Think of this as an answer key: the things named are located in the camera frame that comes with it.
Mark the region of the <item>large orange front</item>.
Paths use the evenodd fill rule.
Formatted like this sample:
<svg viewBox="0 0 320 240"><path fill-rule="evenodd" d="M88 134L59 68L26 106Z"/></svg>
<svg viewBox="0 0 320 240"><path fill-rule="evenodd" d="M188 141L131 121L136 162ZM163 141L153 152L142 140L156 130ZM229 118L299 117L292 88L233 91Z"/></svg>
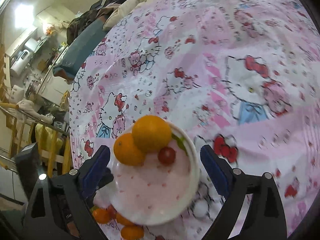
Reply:
<svg viewBox="0 0 320 240"><path fill-rule="evenodd" d="M127 166L143 166L146 154L134 143L132 133L125 133L118 137L113 146L116 159Z"/></svg>

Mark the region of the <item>large orange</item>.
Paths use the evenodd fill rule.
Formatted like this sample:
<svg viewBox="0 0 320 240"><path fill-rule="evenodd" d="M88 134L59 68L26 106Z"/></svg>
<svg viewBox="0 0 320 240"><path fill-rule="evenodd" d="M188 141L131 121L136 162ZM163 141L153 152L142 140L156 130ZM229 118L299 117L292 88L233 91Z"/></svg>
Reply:
<svg viewBox="0 0 320 240"><path fill-rule="evenodd" d="M118 137L113 146L116 159L127 166L143 166L146 154L134 143L132 133L125 133Z"/></svg>
<svg viewBox="0 0 320 240"><path fill-rule="evenodd" d="M144 153L160 151L172 140L171 134L169 124L154 115L141 117L132 128L134 143Z"/></svg>

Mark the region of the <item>small mandarin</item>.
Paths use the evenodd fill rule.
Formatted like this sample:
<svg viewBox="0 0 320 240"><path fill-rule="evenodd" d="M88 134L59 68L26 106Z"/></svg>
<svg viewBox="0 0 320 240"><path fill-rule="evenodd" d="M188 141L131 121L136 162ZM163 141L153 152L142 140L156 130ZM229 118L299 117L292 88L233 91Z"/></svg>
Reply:
<svg viewBox="0 0 320 240"><path fill-rule="evenodd" d="M136 240L144 237L144 229L141 226L124 226L120 232L125 240Z"/></svg>
<svg viewBox="0 0 320 240"><path fill-rule="evenodd" d="M123 217L120 213L116 213L116 221L123 226L135 226L135 223Z"/></svg>
<svg viewBox="0 0 320 240"><path fill-rule="evenodd" d="M109 212L106 209L101 208L93 210L92 216L99 224L108 224L112 219Z"/></svg>

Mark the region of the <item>small mandarin top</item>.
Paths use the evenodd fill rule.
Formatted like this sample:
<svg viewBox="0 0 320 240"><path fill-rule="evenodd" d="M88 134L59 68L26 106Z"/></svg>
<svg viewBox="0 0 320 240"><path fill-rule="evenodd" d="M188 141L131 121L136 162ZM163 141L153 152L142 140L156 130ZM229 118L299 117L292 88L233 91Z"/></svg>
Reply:
<svg viewBox="0 0 320 240"><path fill-rule="evenodd" d="M144 237L144 229L141 226L124 226L120 232L125 240L136 240Z"/></svg>

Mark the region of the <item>red cherry tomato front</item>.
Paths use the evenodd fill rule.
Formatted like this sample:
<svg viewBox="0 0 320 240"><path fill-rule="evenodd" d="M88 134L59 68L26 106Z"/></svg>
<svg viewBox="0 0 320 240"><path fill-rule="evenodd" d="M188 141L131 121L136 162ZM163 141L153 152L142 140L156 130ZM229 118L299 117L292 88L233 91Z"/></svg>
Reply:
<svg viewBox="0 0 320 240"><path fill-rule="evenodd" d="M106 210L111 219L116 219L117 211L115 210L112 204L110 204Z"/></svg>

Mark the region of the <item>yellow wooden rack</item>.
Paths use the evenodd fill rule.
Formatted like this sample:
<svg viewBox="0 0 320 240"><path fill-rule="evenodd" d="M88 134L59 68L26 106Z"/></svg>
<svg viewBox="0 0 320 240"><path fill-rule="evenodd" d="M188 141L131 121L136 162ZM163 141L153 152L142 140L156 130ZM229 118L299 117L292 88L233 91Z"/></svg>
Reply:
<svg viewBox="0 0 320 240"><path fill-rule="evenodd" d="M6 127L12 131L9 157L30 145L34 134L40 160L46 164L49 177L54 175L58 163L62 165L62 174L72 169L71 140L67 132L22 111L13 103L1 102L1 111L6 116Z"/></svg>

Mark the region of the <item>pink strawberry pattern plate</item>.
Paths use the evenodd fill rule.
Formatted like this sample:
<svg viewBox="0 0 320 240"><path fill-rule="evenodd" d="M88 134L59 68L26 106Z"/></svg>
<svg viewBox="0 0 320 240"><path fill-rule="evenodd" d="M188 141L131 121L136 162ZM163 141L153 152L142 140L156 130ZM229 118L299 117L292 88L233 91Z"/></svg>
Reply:
<svg viewBox="0 0 320 240"><path fill-rule="evenodd" d="M114 155L108 167L114 176L102 189L123 217L139 225L156 226L178 217L191 203L200 180L199 155L181 128L169 124L174 138L169 147L176 152L173 164L164 166L155 153L143 166L126 166Z"/></svg>

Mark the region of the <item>white water heater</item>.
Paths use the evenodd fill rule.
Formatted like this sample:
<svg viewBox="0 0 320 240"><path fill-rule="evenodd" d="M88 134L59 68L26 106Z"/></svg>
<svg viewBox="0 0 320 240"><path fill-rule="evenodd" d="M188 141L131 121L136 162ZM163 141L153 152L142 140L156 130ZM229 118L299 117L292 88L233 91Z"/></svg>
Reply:
<svg viewBox="0 0 320 240"><path fill-rule="evenodd" d="M19 77L24 71L27 64L31 61L33 53L27 49L23 50L17 60L10 68L10 75L13 77Z"/></svg>

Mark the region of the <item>pink Hello Kitty cloth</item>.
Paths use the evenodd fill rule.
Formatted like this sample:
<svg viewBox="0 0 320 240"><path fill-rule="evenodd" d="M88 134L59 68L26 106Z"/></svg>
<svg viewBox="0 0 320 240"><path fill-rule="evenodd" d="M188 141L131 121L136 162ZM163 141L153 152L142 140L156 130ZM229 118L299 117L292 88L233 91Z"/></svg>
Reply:
<svg viewBox="0 0 320 240"><path fill-rule="evenodd" d="M319 33L299 0L143 3L90 49L69 113L75 168L156 115L270 172L292 234L319 191Z"/></svg>

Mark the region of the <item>dark clothes pile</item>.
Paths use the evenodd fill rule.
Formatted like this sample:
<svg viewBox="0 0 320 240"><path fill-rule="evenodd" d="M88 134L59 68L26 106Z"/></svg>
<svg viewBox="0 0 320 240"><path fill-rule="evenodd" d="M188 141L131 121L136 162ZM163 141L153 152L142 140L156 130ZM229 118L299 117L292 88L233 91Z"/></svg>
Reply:
<svg viewBox="0 0 320 240"><path fill-rule="evenodd" d="M106 21L118 7L127 0L106 0L103 7L91 8L81 16L74 18L67 27L67 44L72 42L95 20L102 18Z"/></svg>

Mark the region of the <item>teal bed frame edge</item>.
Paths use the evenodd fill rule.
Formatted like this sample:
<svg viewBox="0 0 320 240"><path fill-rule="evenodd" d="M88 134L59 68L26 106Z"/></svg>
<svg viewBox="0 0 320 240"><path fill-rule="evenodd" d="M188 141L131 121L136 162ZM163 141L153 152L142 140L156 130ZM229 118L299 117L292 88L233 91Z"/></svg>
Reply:
<svg viewBox="0 0 320 240"><path fill-rule="evenodd" d="M96 19L72 42L62 60L52 67L55 77L74 80L82 64L107 34L104 23L104 18Z"/></svg>

